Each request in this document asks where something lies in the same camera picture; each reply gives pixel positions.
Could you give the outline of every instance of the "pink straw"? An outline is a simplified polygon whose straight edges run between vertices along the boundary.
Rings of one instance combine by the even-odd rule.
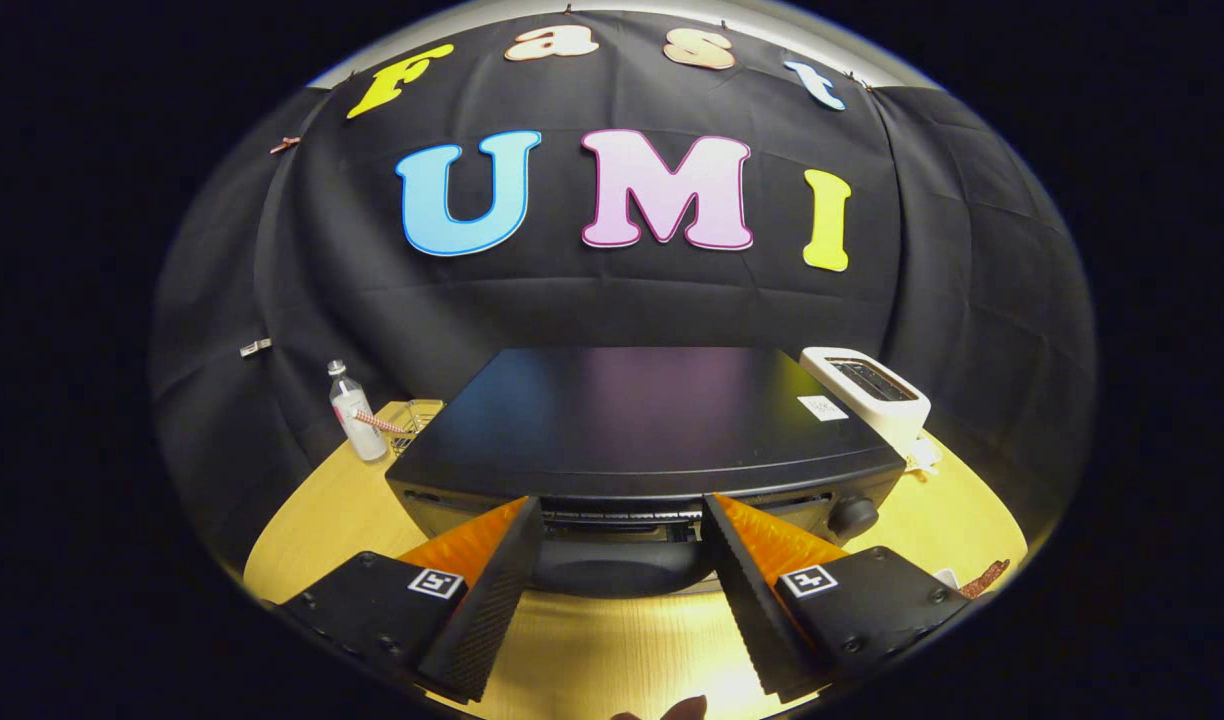
[[[376,419],[375,415],[368,415],[367,413],[364,413],[361,410],[355,410],[355,413],[353,414],[353,418],[355,418],[355,420],[359,420],[360,422],[366,422],[366,424],[371,425],[371,427],[375,427],[375,429],[378,429],[378,430],[383,430],[383,432],[387,432],[387,433],[406,433],[408,432],[408,430],[400,429],[400,427],[398,427],[398,425],[394,425],[392,422],[387,422],[386,420]]]

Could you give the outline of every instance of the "wooden table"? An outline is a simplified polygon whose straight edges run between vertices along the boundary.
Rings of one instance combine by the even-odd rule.
[[[403,424],[406,413],[392,402],[378,416]],[[845,547],[885,544],[928,573],[952,568],[963,583],[1011,560],[999,588],[1027,552],[1022,531],[980,478],[941,451],[940,474],[905,474],[878,524]],[[337,448],[257,538],[246,588],[283,602],[356,552],[393,557],[425,542],[384,480],[392,459],[365,464],[350,444]],[[765,718],[814,697],[782,705],[764,696],[721,591],[641,600],[525,591],[483,702],[431,697],[485,720],[608,720],[618,711],[656,720],[696,694],[709,699],[707,720]]]

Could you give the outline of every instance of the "white label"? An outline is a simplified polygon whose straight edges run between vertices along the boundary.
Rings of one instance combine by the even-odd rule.
[[[333,398],[332,405],[337,408],[337,419],[341,420],[341,427],[346,430],[346,437],[355,446],[355,452],[362,460],[376,460],[388,452],[386,437],[378,429],[371,427],[367,422],[353,418],[355,410],[371,415],[368,397],[364,391],[353,389]]]
[[[435,598],[452,598],[452,593],[461,584],[461,576],[455,573],[441,573],[438,569],[421,569],[421,574],[415,580],[408,583],[408,589],[433,594]]]
[[[812,568],[796,569],[794,573],[786,573],[781,578],[789,584],[789,591],[794,594],[794,598],[803,598],[805,594],[826,591],[830,588],[838,587],[838,580],[820,564],[814,564]]]
[[[800,404],[812,410],[813,415],[816,415],[818,420],[823,422],[826,420],[846,420],[848,414],[840,410],[837,405],[830,402],[826,396],[808,396],[799,398]]]

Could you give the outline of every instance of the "letter m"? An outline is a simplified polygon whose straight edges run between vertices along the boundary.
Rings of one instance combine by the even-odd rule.
[[[745,228],[741,200],[741,165],[749,158],[744,142],[701,137],[679,168],[671,171],[652,143],[630,129],[605,129],[581,138],[599,164],[599,204],[594,223],[581,231],[586,245],[624,247],[639,241],[630,223],[630,196],[660,242],[673,236],[692,201],[696,219],[684,230],[688,242],[711,250],[745,250],[754,236]]]

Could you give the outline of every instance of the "black fabric backdrop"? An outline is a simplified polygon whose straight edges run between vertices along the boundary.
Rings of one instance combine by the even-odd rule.
[[[1088,288],[1060,214],[1024,163],[940,91],[867,92],[838,69],[726,32],[734,69],[663,58],[650,13],[580,13],[594,54],[510,62],[520,18],[457,49],[353,120],[376,69],[305,89],[233,152],[184,219],[155,302],[155,425],[187,512],[241,569],[259,529],[343,440],[324,365],[341,358],[375,407],[449,400],[502,347],[853,347],[933,402],[929,429],[977,468],[1028,539],[1045,536],[1082,468],[1095,396]],[[412,54],[425,50],[417,49]],[[818,67],[848,104],[818,105],[785,69]],[[492,201],[485,136],[535,129],[529,211],[502,245],[433,258],[401,230],[397,160],[457,143],[448,206]],[[670,242],[596,250],[594,129],[638,129],[674,167],[704,135],[749,144],[739,252]],[[269,156],[284,136],[295,149]],[[837,174],[842,273],[800,258],[803,171]],[[693,219],[689,209],[681,228]],[[645,227],[636,208],[632,219]],[[248,359],[261,337],[274,347]]]

